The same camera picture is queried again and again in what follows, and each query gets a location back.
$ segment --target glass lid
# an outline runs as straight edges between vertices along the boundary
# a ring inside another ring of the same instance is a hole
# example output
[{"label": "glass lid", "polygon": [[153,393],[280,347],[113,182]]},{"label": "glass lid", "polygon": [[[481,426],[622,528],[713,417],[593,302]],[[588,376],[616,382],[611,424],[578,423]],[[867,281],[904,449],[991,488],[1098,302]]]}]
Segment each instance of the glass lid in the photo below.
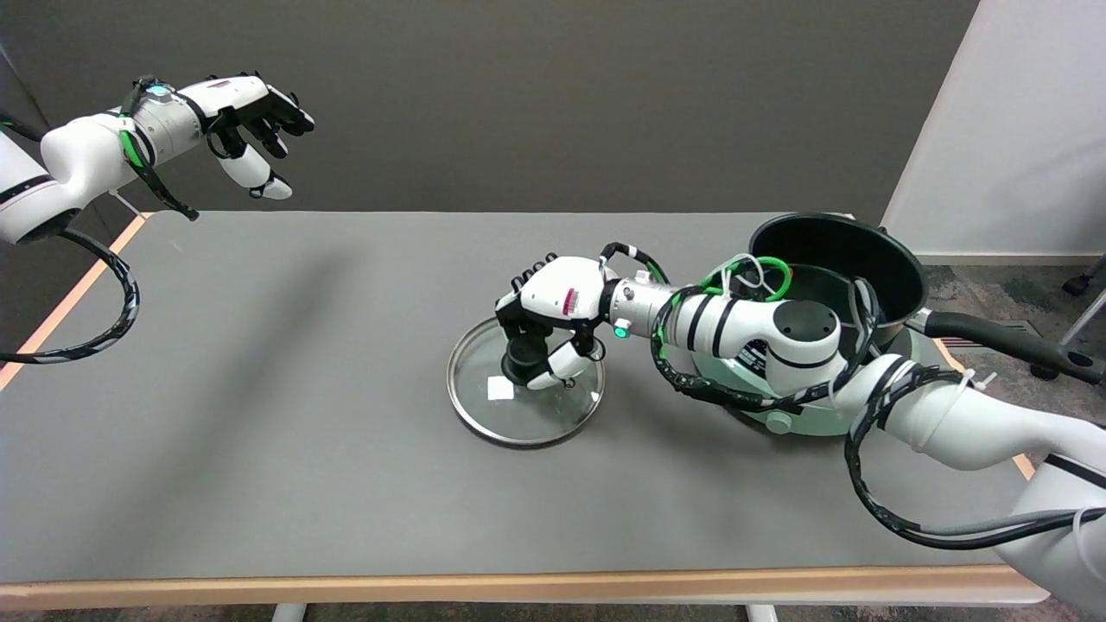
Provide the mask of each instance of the glass lid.
[{"label": "glass lid", "polygon": [[[554,330],[549,351],[571,333]],[[595,412],[606,385],[603,362],[568,383],[530,391],[503,374],[507,336],[494,318],[466,334],[449,356],[449,398],[478,436],[514,448],[547,447],[571,438]]]}]

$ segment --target lid rim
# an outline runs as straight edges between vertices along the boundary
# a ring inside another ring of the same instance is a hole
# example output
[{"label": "lid rim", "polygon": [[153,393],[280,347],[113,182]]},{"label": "lid rim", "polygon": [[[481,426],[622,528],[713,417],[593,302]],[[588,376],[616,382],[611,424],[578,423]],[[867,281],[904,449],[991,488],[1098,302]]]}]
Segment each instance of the lid rim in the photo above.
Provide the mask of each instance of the lid rim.
[{"label": "lid rim", "polygon": [[606,376],[606,367],[603,361],[597,361],[595,363],[595,371],[596,371],[595,393],[598,394],[598,397],[596,397],[593,401],[592,405],[587,408],[587,411],[583,413],[583,416],[581,417],[580,422],[576,423],[576,425],[572,426],[567,431],[562,432],[560,434],[533,440],[510,438],[503,436],[502,434],[488,429],[482,424],[480,424],[480,422],[476,421],[476,418],[471,414],[469,414],[468,410],[465,408],[465,406],[461,404],[461,400],[458,396],[457,392],[457,370],[460,366],[460,355],[476,342],[477,338],[497,328],[499,328],[499,321],[494,317],[478,323],[477,325],[469,329],[469,331],[466,332],[460,340],[458,340],[457,344],[453,345],[452,352],[449,353],[449,362],[446,365],[446,391],[449,394],[450,403],[453,405],[453,413],[461,421],[465,427],[468,428],[469,432],[471,432],[472,434],[482,438],[483,440],[488,440],[493,445],[505,447],[509,449],[543,449],[546,447],[552,447],[554,445],[564,443],[565,440],[568,440],[572,437],[580,434],[587,425],[587,423],[592,419],[592,416],[598,408],[599,403],[603,401],[603,395],[606,393],[607,376]]}]

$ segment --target black robotic finger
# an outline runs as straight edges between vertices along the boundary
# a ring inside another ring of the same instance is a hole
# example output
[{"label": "black robotic finger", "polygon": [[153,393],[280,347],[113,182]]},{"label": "black robotic finger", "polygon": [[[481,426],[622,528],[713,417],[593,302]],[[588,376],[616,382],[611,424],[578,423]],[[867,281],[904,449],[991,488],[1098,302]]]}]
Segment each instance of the black robotic finger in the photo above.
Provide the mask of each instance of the black robotic finger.
[{"label": "black robotic finger", "polygon": [[264,145],[265,151],[272,154],[273,157],[284,158],[288,156],[288,147],[284,145],[284,142],[276,135],[276,129],[263,117],[247,121],[243,125],[250,134],[253,134]]},{"label": "black robotic finger", "polygon": [[269,87],[269,96],[265,97],[264,117],[272,125],[280,127],[293,136],[302,136],[315,128],[315,120],[303,112],[295,102],[280,91]]}]

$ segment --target black handle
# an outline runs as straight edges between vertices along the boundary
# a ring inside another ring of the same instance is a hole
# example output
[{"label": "black handle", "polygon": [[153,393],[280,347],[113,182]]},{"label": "black handle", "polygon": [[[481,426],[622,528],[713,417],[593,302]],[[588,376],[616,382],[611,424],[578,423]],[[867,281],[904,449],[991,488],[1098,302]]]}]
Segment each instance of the black handle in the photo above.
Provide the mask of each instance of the black handle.
[{"label": "black handle", "polygon": [[1060,346],[1030,333],[1016,331],[966,313],[932,311],[926,319],[926,336],[956,336],[990,348],[1026,363],[1057,371],[1091,384],[1103,381],[1106,363]]}]

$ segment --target black pot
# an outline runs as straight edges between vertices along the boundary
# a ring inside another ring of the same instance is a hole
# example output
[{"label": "black pot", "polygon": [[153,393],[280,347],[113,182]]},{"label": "black pot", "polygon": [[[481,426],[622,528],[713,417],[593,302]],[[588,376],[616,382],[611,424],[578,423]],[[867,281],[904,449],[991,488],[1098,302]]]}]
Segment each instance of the black pot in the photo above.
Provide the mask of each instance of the black pot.
[{"label": "black pot", "polygon": [[848,283],[863,277],[879,300],[873,343],[883,348],[905,326],[926,336],[954,336],[1022,361],[1098,384],[1106,364],[1074,351],[1058,350],[1039,336],[964,313],[925,308],[929,296],[921,263],[885,231],[831,214],[791,214],[772,219],[753,234],[749,252],[775,257],[792,268],[787,298],[816,300],[830,307],[843,324],[843,346],[856,332],[848,310]]}]

